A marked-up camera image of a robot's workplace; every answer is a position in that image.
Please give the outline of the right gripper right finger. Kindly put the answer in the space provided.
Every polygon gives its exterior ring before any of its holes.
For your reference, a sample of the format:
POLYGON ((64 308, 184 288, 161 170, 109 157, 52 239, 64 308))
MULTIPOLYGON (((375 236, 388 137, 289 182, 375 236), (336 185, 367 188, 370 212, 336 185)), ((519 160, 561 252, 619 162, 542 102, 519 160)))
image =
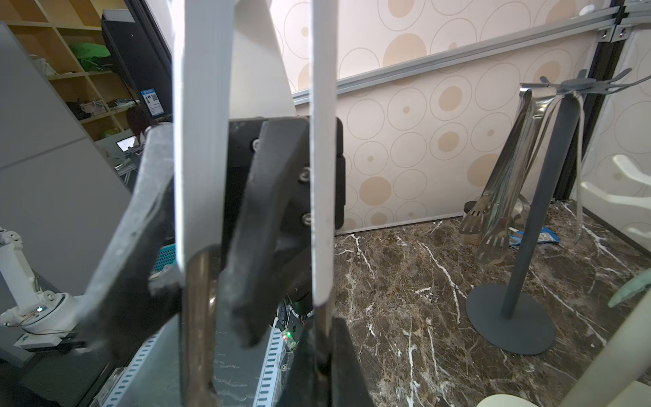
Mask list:
POLYGON ((347 323, 335 318, 331 330, 331 406, 373 407, 347 323))

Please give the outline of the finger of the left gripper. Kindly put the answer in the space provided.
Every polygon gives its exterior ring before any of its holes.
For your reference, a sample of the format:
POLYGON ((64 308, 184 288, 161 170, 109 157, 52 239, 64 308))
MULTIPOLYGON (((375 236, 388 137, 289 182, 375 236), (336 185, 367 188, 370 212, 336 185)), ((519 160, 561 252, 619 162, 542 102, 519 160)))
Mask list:
POLYGON ((164 124, 147 130, 131 201, 79 305, 88 348, 129 356, 180 311, 178 268, 150 277, 174 219, 173 126, 164 124))

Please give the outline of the small steel tongs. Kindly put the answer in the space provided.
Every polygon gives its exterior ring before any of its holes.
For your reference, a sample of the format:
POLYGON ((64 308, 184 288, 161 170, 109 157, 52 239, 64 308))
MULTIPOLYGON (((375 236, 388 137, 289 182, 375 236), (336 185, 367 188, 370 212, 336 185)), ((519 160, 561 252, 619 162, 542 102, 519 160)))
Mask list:
MULTIPOLYGON (((315 373, 330 396, 333 239, 337 155, 337 13, 334 1, 310 8, 310 227, 315 303, 315 373)), ((173 4, 173 96, 177 257, 186 278, 182 314, 182 396, 216 406, 213 388, 217 256, 225 206, 232 47, 232 1, 173 4)))

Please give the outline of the dark grey utensil rack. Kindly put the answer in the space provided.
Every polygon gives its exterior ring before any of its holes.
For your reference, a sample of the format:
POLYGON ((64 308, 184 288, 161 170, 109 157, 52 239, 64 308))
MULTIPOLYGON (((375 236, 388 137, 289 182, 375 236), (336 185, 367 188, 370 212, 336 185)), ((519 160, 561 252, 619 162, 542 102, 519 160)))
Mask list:
POLYGON ((538 244, 538 236, 552 201, 571 141, 577 140, 580 108, 572 93, 611 95, 630 88, 623 82, 629 70, 609 80, 598 81, 580 71, 575 79, 560 84, 541 77, 538 83, 523 83, 522 88, 552 88, 558 101, 549 110, 537 151, 543 142, 549 147, 538 178, 519 251, 508 284, 483 284, 468 294, 466 314, 472 327, 490 344, 511 354, 542 354, 554 343, 555 327, 544 307, 522 288, 538 244))

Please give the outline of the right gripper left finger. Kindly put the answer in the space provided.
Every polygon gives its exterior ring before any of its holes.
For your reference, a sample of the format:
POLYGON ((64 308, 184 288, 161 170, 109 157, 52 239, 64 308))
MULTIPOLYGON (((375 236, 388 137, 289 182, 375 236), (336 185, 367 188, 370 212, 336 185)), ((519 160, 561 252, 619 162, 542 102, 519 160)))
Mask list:
POLYGON ((315 334, 312 325, 303 329, 279 407, 316 406, 315 334))

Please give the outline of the green tongs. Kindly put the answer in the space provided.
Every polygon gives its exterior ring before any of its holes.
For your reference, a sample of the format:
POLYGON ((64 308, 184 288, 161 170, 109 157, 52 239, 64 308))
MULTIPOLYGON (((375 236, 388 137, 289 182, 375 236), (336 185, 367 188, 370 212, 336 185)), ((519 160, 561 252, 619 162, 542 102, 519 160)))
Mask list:
POLYGON ((614 308, 618 304, 635 297, 650 287, 651 269, 642 271, 639 275, 625 283, 609 300, 608 307, 614 308))

